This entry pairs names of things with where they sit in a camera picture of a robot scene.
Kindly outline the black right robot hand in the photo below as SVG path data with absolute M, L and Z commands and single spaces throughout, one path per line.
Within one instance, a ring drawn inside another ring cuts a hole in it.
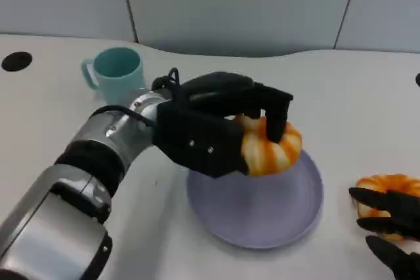
M 353 187 L 348 192 L 357 202 L 390 214 L 389 217 L 357 219 L 356 223 L 361 228 L 372 233 L 365 237 L 370 251 L 391 270 L 395 279 L 418 279 L 419 254 L 407 254 L 379 235 L 395 233 L 408 240 L 419 241 L 419 198 L 393 190 L 383 193 Z

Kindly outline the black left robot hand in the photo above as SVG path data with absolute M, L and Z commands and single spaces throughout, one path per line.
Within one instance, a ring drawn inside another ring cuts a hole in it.
M 191 79 L 180 86 L 192 109 L 219 117 L 243 114 L 258 119 L 265 112 L 266 136 L 279 142 L 285 131 L 293 95 L 257 83 L 237 73 L 217 71 Z

